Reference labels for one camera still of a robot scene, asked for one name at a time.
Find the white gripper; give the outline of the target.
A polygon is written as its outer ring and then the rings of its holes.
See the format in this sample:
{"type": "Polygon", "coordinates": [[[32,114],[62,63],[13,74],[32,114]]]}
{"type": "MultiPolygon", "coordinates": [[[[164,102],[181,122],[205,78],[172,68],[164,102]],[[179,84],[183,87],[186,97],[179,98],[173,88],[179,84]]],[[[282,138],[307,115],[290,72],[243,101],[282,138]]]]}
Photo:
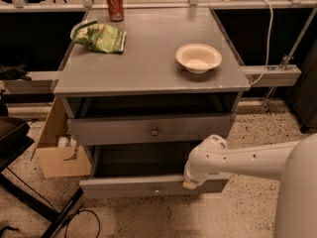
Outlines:
{"type": "Polygon", "coordinates": [[[208,178],[208,173],[202,173],[194,169],[190,164],[186,164],[183,172],[182,186],[187,189],[197,189],[204,184],[208,178]]]}

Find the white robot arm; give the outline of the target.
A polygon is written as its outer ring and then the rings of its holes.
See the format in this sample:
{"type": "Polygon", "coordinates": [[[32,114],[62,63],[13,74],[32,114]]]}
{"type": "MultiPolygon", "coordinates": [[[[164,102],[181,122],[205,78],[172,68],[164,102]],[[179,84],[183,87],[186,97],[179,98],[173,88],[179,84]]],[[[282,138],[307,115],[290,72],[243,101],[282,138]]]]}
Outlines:
{"type": "Polygon", "coordinates": [[[301,141],[230,149],[218,135],[189,154],[183,186],[195,189],[212,173],[279,182],[273,238],[317,238],[317,135],[301,141]]]}

